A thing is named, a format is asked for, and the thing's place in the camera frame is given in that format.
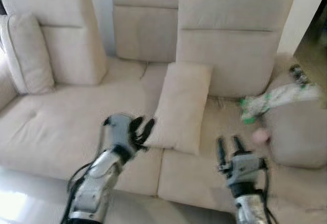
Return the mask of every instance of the beige sofa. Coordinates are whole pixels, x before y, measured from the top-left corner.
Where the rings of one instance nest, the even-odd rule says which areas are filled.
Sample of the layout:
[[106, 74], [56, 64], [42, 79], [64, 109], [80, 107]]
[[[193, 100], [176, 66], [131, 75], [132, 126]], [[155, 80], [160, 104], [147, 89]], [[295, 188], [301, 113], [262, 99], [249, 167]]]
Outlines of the beige sofa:
[[[154, 115], [168, 63], [177, 56], [176, 61], [214, 66], [200, 154], [160, 148], [139, 152], [126, 165], [116, 188], [235, 211], [225, 177], [216, 172], [215, 140], [238, 134], [249, 149], [272, 158], [269, 147], [252, 144], [251, 133], [261, 124], [241, 122], [238, 98], [262, 93], [293, 63], [286, 55], [274, 60], [292, 0], [179, 0], [179, 4], [178, 0], [113, 0], [118, 58], [105, 56], [91, 0], [3, 3], [8, 14], [30, 11], [37, 17], [56, 90], [19, 96], [7, 64], [1, 63], [1, 166], [68, 179], [94, 157], [99, 125], [108, 115]], [[267, 125], [274, 131], [280, 117], [294, 117], [297, 112], [278, 114], [272, 109], [266, 114]], [[299, 129], [290, 126], [290, 134]], [[269, 206], [279, 223], [326, 223], [325, 168], [288, 167], [274, 160], [269, 165]]]

